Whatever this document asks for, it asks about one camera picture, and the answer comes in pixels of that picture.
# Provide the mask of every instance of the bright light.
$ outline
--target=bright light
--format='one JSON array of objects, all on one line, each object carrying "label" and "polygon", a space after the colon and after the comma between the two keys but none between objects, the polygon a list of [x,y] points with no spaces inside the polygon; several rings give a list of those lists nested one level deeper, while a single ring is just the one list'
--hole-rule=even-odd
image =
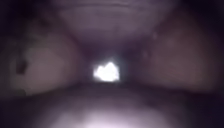
[{"label": "bright light", "polygon": [[97,66],[94,69],[93,76],[96,80],[104,82],[116,82],[120,79],[119,69],[113,62]]}]

